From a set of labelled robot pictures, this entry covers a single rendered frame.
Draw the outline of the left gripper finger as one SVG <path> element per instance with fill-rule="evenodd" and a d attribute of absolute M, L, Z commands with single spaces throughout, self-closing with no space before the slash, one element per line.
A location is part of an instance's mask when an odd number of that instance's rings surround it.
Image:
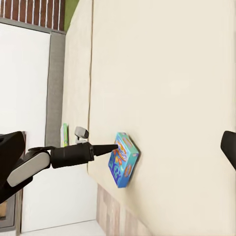
<path fill-rule="evenodd" d="M 94 159 L 94 156 L 98 156 L 107 152 L 110 152 L 118 148 L 118 144 L 109 144 L 109 145 L 92 145 L 90 148 L 91 159 Z"/>

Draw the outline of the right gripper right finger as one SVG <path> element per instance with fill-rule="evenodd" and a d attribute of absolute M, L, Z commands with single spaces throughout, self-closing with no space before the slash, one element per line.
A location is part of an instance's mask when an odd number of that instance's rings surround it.
<path fill-rule="evenodd" d="M 236 133 L 225 131 L 220 147 L 236 170 Z"/>

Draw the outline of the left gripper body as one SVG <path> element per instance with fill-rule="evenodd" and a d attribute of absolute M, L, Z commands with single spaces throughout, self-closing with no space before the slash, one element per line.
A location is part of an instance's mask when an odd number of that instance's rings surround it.
<path fill-rule="evenodd" d="M 64 147 L 64 159 L 66 165 L 69 167 L 94 161 L 94 159 L 91 159 L 90 156 L 91 146 L 91 143 L 86 142 L 83 144 Z"/>

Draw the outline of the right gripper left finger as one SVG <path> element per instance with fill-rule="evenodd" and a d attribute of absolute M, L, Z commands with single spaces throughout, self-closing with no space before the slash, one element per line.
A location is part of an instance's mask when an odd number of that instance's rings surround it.
<path fill-rule="evenodd" d="M 25 149 L 26 140 L 23 131 L 0 135 L 0 189 L 22 158 Z"/>

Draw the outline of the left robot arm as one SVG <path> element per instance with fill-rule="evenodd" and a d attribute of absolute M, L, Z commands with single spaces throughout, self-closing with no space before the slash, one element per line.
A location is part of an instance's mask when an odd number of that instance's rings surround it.
<path fill-rule="evenodd" d="M 20 158 L 0 189 L 0 204 L 33 181 L 33 176 L 50 165 L 54 169 L 64 166 L 75 166 L 94 161 L 94 156 L 118 148 L 118 144 L 92 145 L 86 142 L 89 132 L 83 127 L 75 127 L 75 145 L 56 148 L 32 147 Z"/>

